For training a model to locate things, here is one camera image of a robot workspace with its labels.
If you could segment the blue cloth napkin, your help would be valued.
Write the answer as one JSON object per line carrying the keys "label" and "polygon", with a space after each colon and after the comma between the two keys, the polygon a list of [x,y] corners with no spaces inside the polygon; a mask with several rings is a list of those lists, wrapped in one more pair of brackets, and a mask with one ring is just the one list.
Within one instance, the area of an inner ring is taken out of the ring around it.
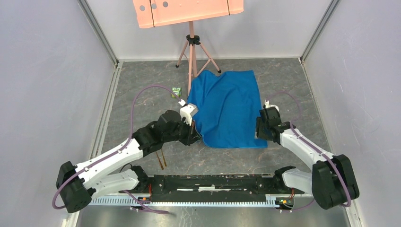
{"label": "blue cloth napkin", "polygon": [[255,137],[262,109],[253,70],[226,71],[220,76],[204,70],[191,85],[188,102],[197,106],[196,131],[211,148],[265,148]]}

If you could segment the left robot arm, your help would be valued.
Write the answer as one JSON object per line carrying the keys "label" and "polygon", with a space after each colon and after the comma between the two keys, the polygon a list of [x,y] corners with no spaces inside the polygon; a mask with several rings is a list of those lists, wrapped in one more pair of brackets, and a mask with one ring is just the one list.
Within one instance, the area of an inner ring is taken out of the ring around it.
{"label": "left robot arm", "polygon": [[124,190],[144,192],[148,188],[148,179],[141,168],[132,167],[118,174],[113,172],[124,164],[161,150],[165,143],[178,141],[189,146],[199,140],[192,119],[197,111],[192,104],[182,107],[179,112],[167,110],[158,120],[139,128],[120,145],[100,156],[76,165],[70,161],[63,163],[56,180],[53,208],[75,213],[104,195]]}

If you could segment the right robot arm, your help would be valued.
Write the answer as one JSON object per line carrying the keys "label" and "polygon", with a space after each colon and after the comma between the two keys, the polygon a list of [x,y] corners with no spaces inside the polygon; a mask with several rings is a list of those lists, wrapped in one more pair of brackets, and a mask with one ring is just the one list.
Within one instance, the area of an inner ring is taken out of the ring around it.
{"label": "right robot arm", "polygon": [[294,124],[283,122],[277,106],[265,103],[256,120],[255,135],[290,150],[310,169],[308,173],[287,166],[275,171],[273,187],[277,192],[298,189],[312,195],[324,210],[349,207],[360,197],[350,159],[324,150],[305,137]]}

